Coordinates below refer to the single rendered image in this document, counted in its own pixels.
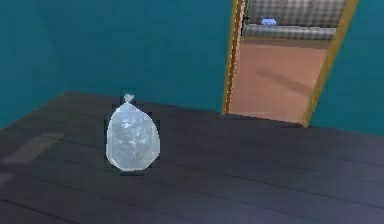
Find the white tied garbage bag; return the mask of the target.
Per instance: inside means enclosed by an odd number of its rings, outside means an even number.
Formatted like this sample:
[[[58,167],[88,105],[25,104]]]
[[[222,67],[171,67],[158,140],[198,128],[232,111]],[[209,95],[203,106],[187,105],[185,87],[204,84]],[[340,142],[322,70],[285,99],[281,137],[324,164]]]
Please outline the white tied garbage bag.
[[[133,104],[134,95],[123,99],[108,122],[106,157],[120,171],[143,171],[160,156],[160,135],[153,119]]]

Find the yellow wooden room door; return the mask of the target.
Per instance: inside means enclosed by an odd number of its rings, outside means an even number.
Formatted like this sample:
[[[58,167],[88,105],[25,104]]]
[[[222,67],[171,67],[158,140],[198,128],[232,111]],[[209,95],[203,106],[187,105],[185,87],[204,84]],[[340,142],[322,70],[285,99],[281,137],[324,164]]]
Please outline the yellow wooden room door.
[[[234,87],[235,75],[238,67],[241,28],[244,16],[245,0],[232,1],[232,15],[226,56],[225,81],[223,92],[222,114],[230,110],[231,95]]]

